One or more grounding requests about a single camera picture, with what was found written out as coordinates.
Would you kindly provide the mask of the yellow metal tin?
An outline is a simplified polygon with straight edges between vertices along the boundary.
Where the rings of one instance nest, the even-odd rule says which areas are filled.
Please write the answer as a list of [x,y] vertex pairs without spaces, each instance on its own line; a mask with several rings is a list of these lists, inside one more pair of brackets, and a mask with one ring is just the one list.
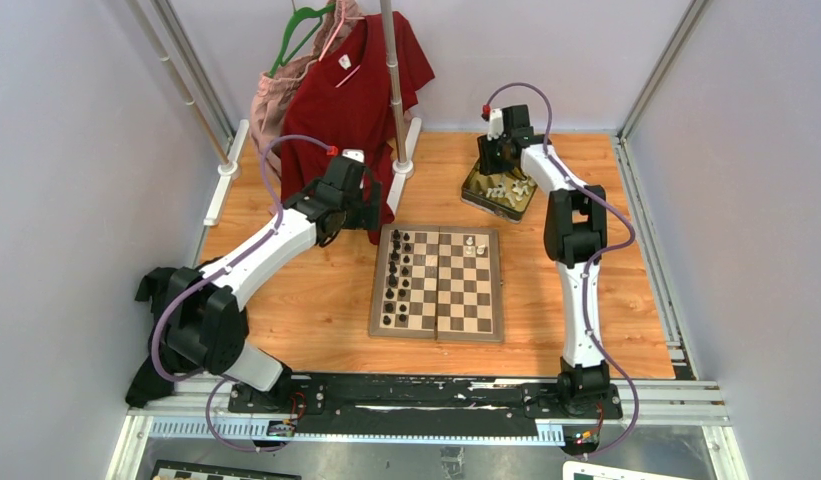
[[477,160],[460,188],[461,200],[511,223],[520,223],[537,191],[536,182],[519,168],[484,175]]

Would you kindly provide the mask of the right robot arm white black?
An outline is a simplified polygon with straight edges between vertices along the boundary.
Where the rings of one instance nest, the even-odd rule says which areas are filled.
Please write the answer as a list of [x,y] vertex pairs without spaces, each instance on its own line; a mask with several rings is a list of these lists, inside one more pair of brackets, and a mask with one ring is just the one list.
[[581,180],[546,137],[535,133],[529,109],[482,107],[488,131],[478,138],[480,172],[521,172],[548,195],[544,249],[562,285],[565,340],[554,395],[570,417],[582,417],[610,389],[598,316],[600,251],[607,246],[607,214],[600,186]]

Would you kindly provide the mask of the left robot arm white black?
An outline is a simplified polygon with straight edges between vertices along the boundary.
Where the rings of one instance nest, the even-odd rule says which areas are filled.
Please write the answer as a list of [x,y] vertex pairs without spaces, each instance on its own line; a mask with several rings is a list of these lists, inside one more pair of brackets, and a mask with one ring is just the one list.
[[256,234],[203,268],[181,268],[165,281],[150,342],[155,372],[170,382],[202,372],[238,381],[254,388],[265,411],[284,411],[292,400],[290,369],[248,342],[246,306],[298,255],[328,246],[343,230],[377,227],[380,203],[381,184],[363,152],[331,152],[326,173],[288,198]]

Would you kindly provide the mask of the pile of white chess pieces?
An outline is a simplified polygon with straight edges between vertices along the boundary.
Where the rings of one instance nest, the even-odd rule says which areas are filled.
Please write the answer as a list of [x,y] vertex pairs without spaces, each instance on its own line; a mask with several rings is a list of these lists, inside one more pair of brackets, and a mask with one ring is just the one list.
[[502,178],[484,191],[485,197],[514,210],[524,209],[534,191],[532,180]]

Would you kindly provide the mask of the black chess pieces row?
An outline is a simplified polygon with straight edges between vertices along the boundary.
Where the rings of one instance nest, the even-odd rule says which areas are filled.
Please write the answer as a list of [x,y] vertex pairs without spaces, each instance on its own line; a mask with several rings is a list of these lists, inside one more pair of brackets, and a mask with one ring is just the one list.
[[409,290],[411,274],[410,236],[393,229],[388,236],[388,255],[382,292],[382,324],[387,327],[409,327]]

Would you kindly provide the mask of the wooden chess board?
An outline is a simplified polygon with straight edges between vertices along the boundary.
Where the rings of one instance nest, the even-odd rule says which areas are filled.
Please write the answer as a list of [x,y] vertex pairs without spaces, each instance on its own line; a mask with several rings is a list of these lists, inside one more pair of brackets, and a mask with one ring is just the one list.
[[[381,302],[393,229],[410,236],[409,327],[382,324]],[[472,236],[475,255],[465,255]],[[486,246],[483,256],[476,247]],[[368,333],[372,337],[501,343],[504,313],[498,231],[492,228],[389,224],[378,246]]]

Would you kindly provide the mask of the white rack base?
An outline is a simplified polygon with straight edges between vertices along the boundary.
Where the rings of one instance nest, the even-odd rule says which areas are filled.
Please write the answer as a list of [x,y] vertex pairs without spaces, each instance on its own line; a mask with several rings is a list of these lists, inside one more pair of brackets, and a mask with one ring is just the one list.
[[408,117],[403,122],[405,130],[397,140],[397,159],[393,161],[393,182],[387,196],[387,205],[394,215],[398,209],[407,181],[412,178],[415,170],[414,154],[422,132],[423,120],[421,117]]

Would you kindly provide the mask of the red t-shirt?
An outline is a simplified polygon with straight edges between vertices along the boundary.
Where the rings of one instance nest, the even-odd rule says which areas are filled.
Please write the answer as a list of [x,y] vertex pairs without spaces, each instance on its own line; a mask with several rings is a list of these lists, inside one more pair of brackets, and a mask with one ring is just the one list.
[[[381,182],[382,206],[379,226],[369,231],[373,245],[379,243],[383,224],[392,223],[395,215],[386,204],[393,183],[392,148],[395,137],[391,106],[391,79],[386,65],[387,53],[381,15],[369,15],[358,22],[338,49],[312,67],[287,109],[282,135],[307,135],[339,151],[357,149],[364,152],[365,163]],[[399,66],[400,87],[405,112],[417,105],[417,91],[435,78],[409,21],[401,12],[393,12],[393,25]],[[359,67],[345,83],[350,67]],[[324,148],[315,144],[289,140],[280,145],[281,200],[300,192],[317,177],[322,177],[330,163]]]

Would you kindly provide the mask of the pink garment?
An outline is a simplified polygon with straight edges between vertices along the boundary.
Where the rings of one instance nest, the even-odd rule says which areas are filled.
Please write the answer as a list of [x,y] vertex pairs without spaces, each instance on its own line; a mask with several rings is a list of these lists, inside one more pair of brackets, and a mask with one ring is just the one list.
[[316,25],[296,46],[285,38],[274,63],[260,75],[250,107],[249,133],[274,180],[283,178],[282,163],[280,147],[270,142],[280,136],[295,93],[311,67],[340,46],[363,14],[355,1],[329,1],[321,10],[304,12]]

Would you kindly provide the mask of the black cloth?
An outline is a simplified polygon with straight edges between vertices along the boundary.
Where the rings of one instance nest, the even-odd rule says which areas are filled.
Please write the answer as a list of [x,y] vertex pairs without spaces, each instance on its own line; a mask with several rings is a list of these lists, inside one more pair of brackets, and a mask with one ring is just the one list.
[[229,287],[203,280],[193,268],[159,267],[140,281],[135,300],[150,304],[153,330],[148,357],[125,396],[128,406],[143,408],[173,395],[175,382],[164,374],[222,376],[241,354],[249,334],[247,309]]

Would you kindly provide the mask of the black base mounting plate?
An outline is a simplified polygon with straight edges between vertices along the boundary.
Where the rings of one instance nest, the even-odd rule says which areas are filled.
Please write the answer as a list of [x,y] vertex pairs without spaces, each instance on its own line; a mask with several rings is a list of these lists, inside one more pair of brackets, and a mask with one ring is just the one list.
[[298,373],[265,393],[233,386],[232,413],[290,414],[312,434],[444,437],[528,437],[540,420],[619,420],[612,388],[591,401],[565,406],[553,379]]

